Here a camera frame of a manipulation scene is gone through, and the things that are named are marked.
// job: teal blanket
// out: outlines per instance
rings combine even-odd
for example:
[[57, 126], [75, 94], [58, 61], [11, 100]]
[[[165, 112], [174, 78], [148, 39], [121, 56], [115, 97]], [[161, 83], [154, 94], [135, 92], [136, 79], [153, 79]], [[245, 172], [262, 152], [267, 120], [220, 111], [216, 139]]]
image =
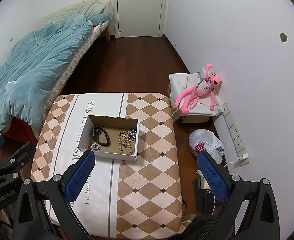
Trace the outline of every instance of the teal blanket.
[[[79, 14], [31, 32], [15, 45], [0, 68], [0, 131], [13, 117], [41, 130], [46, 100], [91, 31], [92, 22]], [[7, 82], [15, 80], [6, 94]]]

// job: cardboard box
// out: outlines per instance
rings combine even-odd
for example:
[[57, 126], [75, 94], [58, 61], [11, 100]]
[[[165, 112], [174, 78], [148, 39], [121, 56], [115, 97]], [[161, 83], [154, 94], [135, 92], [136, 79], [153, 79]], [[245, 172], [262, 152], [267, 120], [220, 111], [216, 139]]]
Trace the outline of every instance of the cardboard box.
[[[137, 161], [137, 145], [138, 145], [138, 134], [139, 134], [139, 119], [131, 118], [121, 118], [121, 117], [108, 117], [108, 116], [98, 116], [98, 115], [89, 115], [85, 121], [83, 129], [80, 133], [80, 138], [77, 144], [77, 148], [82, 152], [86, 150], [91, 150], [91, 144], [94, 142], [92, 137], [92, 129], [95, 126], [101, 127], [106, 130], [110, 138], [109, 146], [101, 146], [99, 151], [93, 151], [96, 156], [124, 160], [124, 161]], [[127, 131], [136, 129], [136, 139], [130, 142], [132, 147], [133, 155], [129, 155], [128, 147], [123, 147], [123, 154], [119, 153], [119, 142], [118, 142], [118, 133], [120, 131]], [[102, 133], [98, 135], [99, 141], [105, 143], [106, 138], [105, 134]]]

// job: electrical outlet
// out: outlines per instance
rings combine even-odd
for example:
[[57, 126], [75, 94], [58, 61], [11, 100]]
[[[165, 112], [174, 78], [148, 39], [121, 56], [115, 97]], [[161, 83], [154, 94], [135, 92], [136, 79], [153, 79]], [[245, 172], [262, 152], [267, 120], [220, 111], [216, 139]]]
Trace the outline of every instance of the electrical outlet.
[[234, 140], [234, 145], [235, 145], [235, 149], [236, 152], [240, 152], [242, 149], [246, 148], [244, 139], [241, 135], [239, 135], [235, 140]]
[[232, 127], [229, 128], [229, 132], [233, 140], [235, 140], [239, 135], [241, 135], [237, 123], [235, 123]]
[[226, 116], [230, 113], [230, 108], [227, 104], [227, 102], [225, 102], [222, 106], [222, 110], [223, 110], [223, 115]]
[[225, 122], [227, 124], [228, 129], [236, 123], [236, 120], [232, 112], [225, 116]]
[[[248, 154], [248, 151], [247, 151], [247, 148], [245, 148], [245, 149], [242, 149], [240, 152], [238, 152], [237, 153], [237, 156], [238, 156], [238, 158], [240, 158], [243, 154]], [[247, 164], [247, 163], [249, 163], [250, 162], [250, 159], [249, 159], [249, 157], [247, 158], [247, 159], [245, 159], [245, 160], [239, 160], [239, 165], [240, 166], [242, 166], [242, 165], [245, 165], [245, 164]]]

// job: teal pillow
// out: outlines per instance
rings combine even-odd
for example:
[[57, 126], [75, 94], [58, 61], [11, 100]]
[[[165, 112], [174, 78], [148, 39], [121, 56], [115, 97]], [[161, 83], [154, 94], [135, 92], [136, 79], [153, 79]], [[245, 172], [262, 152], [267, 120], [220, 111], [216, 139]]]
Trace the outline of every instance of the teal pillow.
[[102, 25], [103, 22], [109, 19], [111, 19], [111, 17], [106, 13], [98, 14], [88, 18], [88, 20], [90, 20], [93, 24], [98, 24], [98, 25]]

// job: plush toy foot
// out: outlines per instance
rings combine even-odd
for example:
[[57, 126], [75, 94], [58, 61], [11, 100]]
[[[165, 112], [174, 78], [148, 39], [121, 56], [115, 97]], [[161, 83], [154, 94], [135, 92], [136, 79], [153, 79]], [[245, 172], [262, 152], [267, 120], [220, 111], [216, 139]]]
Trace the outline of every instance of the plush toy foot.
[[180, 108], [180, 110], [182, 111], [183, 114], [188, 114], [188, 112], [189, 112], [187, 107], [182, 107], [182, 108]]

